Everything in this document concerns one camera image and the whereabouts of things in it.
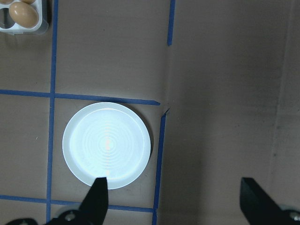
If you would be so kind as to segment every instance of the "plate rim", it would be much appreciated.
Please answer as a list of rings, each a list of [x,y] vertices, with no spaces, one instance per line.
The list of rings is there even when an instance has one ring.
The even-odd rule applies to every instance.
[[[145,168],[149,162],[149,158],[150,158],[151,141],[150,141],[149,131],[148,131],[144,121],[142,120],[142,118],[139,115],[137,115],[133,110],[131,110],[130,108],[128,108],[124,105],[121,105],[118,103],[113,103],[113,102],[97,102],[97,103],[93,103],[93,104],[85,106],[84,108],[77,111],[71,117],[71,119],[69,120],[69,122],[66,125],[64,133],[63,133],[63,138],[62,138],[62,152],[63,152],[65,162],[66,162],[69,170],[72,172],[72,174],[77,179],[79,179],[81,182],[85,183],[86,185],[91,186],[92,183],[94,182],[95,178],[92,175],[87,177],[87,175],[86,175],[87,173],[83,173],[82,171],[80,171],[78,166],[75,165],[75,161],[72,158],[69,143],[70,143],[70,139],[71,139],[72,133],[74,131],[74,128],[77,126],[77,124],[79,124],[80,121],[82,121],[82,119],[84,119],[85,116],[87,116],[90,113],[93,113],[96,110],[101,110],[101,109],[105,109],[105,108],[119,110],[119,111],[127,114],[131,119],[135,120],[135,122],[137,123],[138,127],[140,128],[141,134],[143,136],[144,148],[143,148],[143,154],[142,154],[142,158],[140,160],[140,164],[137,167],[137,168],[139,168],[139,170],[136,170],[136,172],[133,173],[134,176],[132,176],[132,178],[130,178],[128,182],[124,182],[122,184],[118,184],[116,182],[116,180],[107,180],[108,189],[117,189],[117,188],[124,187],[124,186],[132,183],[134,180],[136,180],[145,170]]]

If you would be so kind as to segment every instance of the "brown egg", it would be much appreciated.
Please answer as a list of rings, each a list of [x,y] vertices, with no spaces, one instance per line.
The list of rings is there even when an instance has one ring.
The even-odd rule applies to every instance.
[[[35,2],[35,0],[21,0],[21,1],[27,4],[32,4],[33,2]]]
[[[0,0],[1,4],[10,4],[13,0]]]
[[[37,11],[24,2],[15,2],[9,7],[10,17],[25,28],[33,28],[37,25],[39,17]]]

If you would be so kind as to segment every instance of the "egg carton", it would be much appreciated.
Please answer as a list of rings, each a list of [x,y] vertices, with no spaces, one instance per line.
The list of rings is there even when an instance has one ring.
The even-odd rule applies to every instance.
[[[15,23],[8,13],[8,9],[14,2],[20,2],[19,0],[14,0],[10,4],[0,3],[0,32],[14,34],[44,34],[49,24],[47,22],[47,0],[35,0],[30,6],[32,6],[38,14],[39,20],[35,27],[25,28],[21,25]]]

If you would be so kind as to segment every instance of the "blue tape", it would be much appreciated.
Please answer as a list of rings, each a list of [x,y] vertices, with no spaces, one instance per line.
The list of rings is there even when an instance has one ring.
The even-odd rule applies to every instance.
[[[122,206],[122,205],[109,205],[108,209],[110,209],[110,210],[125,210],[125,211],[150,212],[150,213],[153,213],[153,209],[151,209],[151,208]]]
[[[103,102],[118,102],[118,103],[141,104],[141,105],[160,105],[159,102],[154,101],[154,100],[119,98],[119,97],[104,97],[104,96],[94,96],[94,95],[74,95],[74,94],[56,93],[55,98],[91,100],[91,101],[103,101]]]
[[[158,153],[157,153],[157,165],[156,165],[156,184],[154,192],[154,202],[153,202],[153,215],[152,215],[152,225],[157,224],[157,209],[159,203],[159,191],[160,191],[160,178],[161,178],[161,167],[163,162],[163,149],[164,149],[164,138],[165,138],[165,119],[169,110],[167,110],[160,119],[160,131],[159,131],[159,141],[158,141]]]
[[[168,40],[167,40],[168,46],[172,45],[174,17],[175,17],[175,0],[171,0],[170,14],[169,14],[169,26],[168,26]]]
[[[11,196],[11,195],[0,195],[0,199],[11,200],[11,201],[29,202],[29,203],[46,203],[46,199],[27,198],[27,197],[19,197],[19,196]]]
[[[51,204],[56,204],[56,205],[73,205],[73,204],[81,204],[81,202],[70,202],[70,201],[61,201],[61,200],[51,200]]]
[[[51,57],[51,83],[50,83],[50,111],[49,111],[49,139],[47,163],[47,193],[46,193],[46,221],[51,220],[51,186],[53,162],[53,133],[54,133],[54,102],[55,102],[55,76],[56,76],[56,50],[57,50],[57,23],[58,0],[53,2],[53,29],[52,29],[52,57]]]
[[[56,204],[56,205],[73,205],[73,204],[81,204],[81,202],[51,200],[51,204]],[[151,209],[151,208],[132,207],[132,206],[123,206],[123,205],[109,205],[108,209],[110,209],[110,210],[135,211],[135,212],[150,212],[150,213],[153,212],[153,209]]]
[[[19,95],[19,96],[31,96],[31,97],[45,97],[49,98],[50,93],[45,92],[34,92],[34,91],[23,91],[23,90],[0,90],[0,94],[3,95]]]

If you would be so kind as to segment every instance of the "cardboard surface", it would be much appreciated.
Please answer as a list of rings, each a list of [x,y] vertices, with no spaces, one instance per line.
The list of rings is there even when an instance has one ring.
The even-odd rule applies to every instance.
[[[107,225],[152,223],[167,109],[157,224],[247,224],[242,176],[300,208],[298,1],[176,1],[170,46],[170,1],[50,3],[44,35],[0,33],[1,208],[30,205],[42,223],[81,201],[89,187],[65,164],[62,134],[105,100],[141,115],[153,141],[144,173],[109,192],[123,208]]]

